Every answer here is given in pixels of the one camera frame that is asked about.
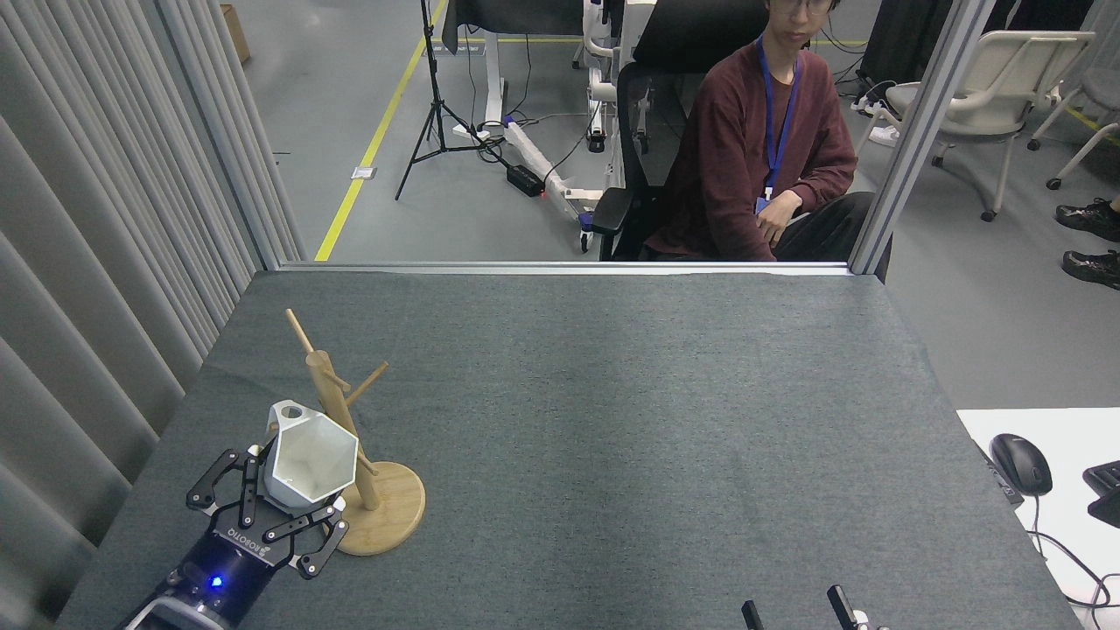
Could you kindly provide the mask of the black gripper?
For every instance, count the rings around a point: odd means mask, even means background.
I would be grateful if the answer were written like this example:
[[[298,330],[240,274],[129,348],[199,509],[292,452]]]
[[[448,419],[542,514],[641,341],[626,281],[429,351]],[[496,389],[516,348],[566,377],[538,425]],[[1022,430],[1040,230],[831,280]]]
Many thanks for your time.
[[[165,580],[165,595],[189,606],[205,606],[205,613],[221,626],[240,626],[287,563],[304,580],[318,577],[349,531],[343,519],[345,499],[335,499],[329,506],[265,530],[264,519],[256,519],[261,506],[256,495],[261,453],[260,445],[224,451],[187,492],[185,504],[211,515],[209,530]],[[240,498],[220,506],[215,488],[234,469],[241,472]],[[287,537],[319,525],[327,530],[319,549],[293,556],[295,543]]]

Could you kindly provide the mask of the person's left hand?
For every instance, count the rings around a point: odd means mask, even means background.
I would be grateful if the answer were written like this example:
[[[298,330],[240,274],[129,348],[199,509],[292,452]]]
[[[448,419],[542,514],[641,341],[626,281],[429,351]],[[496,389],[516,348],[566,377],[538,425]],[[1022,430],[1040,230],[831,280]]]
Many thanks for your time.
[[[756,226],[760,230],[764,243],[775,247],[787,230],[788,220],[796,215],[802,206],[802,200],[795,191],[786,189],[772,200],[757,200]]]

